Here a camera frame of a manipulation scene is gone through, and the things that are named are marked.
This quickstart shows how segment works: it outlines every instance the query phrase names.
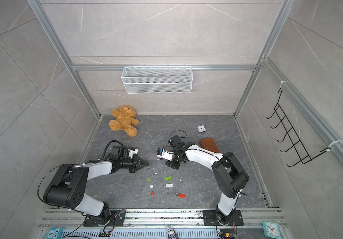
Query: red usb drive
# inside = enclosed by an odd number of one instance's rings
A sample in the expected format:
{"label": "red usb drive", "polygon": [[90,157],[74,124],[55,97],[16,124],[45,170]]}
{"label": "red usb drive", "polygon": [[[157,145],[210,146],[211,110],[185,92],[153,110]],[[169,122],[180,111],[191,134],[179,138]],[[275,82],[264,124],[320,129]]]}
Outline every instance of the red usb drive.
{"label": "red usb drive", "polygon": [[181,197],[181,198],[185,198],[185,195],[184,194],[179,194],[179,193],[176,193],[175,195]]}

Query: wire basket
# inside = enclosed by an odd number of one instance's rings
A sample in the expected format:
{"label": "wire basket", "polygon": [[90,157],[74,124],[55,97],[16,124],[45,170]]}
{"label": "wire basket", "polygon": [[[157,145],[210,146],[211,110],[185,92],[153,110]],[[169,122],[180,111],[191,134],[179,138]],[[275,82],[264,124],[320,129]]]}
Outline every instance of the wire basket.
{"label": "wire basket", "polygon": [[124,67],[121,79],[128,94],[191,93],[193,70],[185,66]]}

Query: brown teddy bear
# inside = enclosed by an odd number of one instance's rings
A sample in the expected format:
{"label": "brown teddy bear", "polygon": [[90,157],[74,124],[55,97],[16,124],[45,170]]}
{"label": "brown teddy bear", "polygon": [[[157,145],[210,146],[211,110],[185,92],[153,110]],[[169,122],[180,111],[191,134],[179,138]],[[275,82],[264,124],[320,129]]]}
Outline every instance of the brown teddy bear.
{"label": "brown teddy bear", "polygon": [[138,125],[139,120],[134,119],[136,111],[129,105],[119,106],[117,109],[112,109],[111,113],[115,120],[109,121],[109,127],[113,131],[124,130],[129,136],[137,135],[137,129],[132,125]]}

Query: black hook rack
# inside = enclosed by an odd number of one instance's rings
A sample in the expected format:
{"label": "black hook rack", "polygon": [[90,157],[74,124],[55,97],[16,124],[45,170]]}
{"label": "black hook rack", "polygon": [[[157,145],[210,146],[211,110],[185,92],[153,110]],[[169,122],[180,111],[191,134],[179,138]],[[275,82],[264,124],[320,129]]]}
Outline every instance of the black hook rack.
{"label": "black hook rack", "polygon": [[[277,140],[277,141],[278,141],[279,143],[283,142],[284,139],[286,138],[286,136],[288,135],[289,140],[290,140],[291,143],[292,143],[292,146],[291,146],[289,149],[287,149],[286,151],[282,151],[282,150],[281,150],[281,152],[284,153],[284,152],[287,152],[287,151],[289,151],[290,149],[294,148],[295,151],[296,151],[296,153],[297,153],[297,155],[298,155],[298,157],[299,157],[299,159],[300,159],[300,160],[299,160],[297,163],[295,163],[294,165],[287,165],[287,166],[288,166],[288,167],[293,167],[293,166],[297,165],[297,164],[300,163],[300,162],[301,162],[302,164],[306,164],[306,163],[308,163],[309,161],[312,161],[312,160],[314,160],[315,158],[317,158],[317,157],[319,157],[320,155],[322,155],[323,153],[327,152],[327,150],[330,149],[330,148],[325,148],[325,149],[323,149],[323,150],[320,151],[320,153],[319,153],[318,155],[316,155],[315,157],[311,157],[311,156],[309,155],[309,153],[308,153],[306,147],[304,146],[304,144],[303,144],[303,142],[301,141],[300,137],[299,137],[298,134],[296,133],[296,130],[294,129],[293,125],[291,124],[290,120],[288,119],[286,113],[284,112],[284,110],[282,109],[282,107],[280,107],[280,105],[279,105],[279,100],[280,100],[280,97],[282,96],[282,92],[283,92],[283,91],[282,91],[282,89],[280,88],[279,91],[278,91],[278,93],[280,93],[280,95],[279,95],[279,98],[278,98],[278,102],[276,103],[276,105],[275,105],[275,107],[274,107],[274,112],[272,113],[272,115],[271,115],[270,117],[266,117],[266,119],[270,119],[272,116],[274,116],[274,114],[276,114],[276,115],[278,116],[278,118],[279,118],[279,120],[280,120],[279,123],[278,123],[275,127],[271,127],[271,126],[270,126],[270,128],[276,128],[276,127],[279,126],[279,124],[282,124],[283,127],[284,127],[284,130],[286,131],[286,133],[285,133],[285,135],[284,135],[284,137],[283,137],[283,140],[281,140],[281,141]],[[284,115],[282,118],[281,118],[281,117],[279,116],[279,114],[276,112],[279,108],[280,108],[280,110],[283,112],[283,115]],[[290,127],[286,127],[286,126],[283,124],[284,118],[287,119],[287,121],[289,122]],[[297,136],[298,139],[299,139],[296,143],[294,143],[294,142],[292,141],[292,138],[291,138],[291,136],[289,135],[289,132],[290,132],[291,130],[294,131],[294,133],[296,134],[296,136]],[[307,156],[305,156],[304,158],[301,158],[301,156],[299,155],[298,150],[297,150],[296,147],[295,147],[295,145],[297,145],[298,143],[301,143],[302,147],[303,147],[304,150],[306,151]]]}

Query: small clock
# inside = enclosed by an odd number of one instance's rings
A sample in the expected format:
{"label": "small clock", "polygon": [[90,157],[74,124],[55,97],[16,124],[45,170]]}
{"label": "small clock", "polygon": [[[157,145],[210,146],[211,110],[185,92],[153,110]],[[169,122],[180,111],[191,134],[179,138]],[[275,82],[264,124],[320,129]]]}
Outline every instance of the small clock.
{"label": "small clock", "polygon": [[265,221],[262,225],[266,237],[280,238],[279,225],[277,223]]}

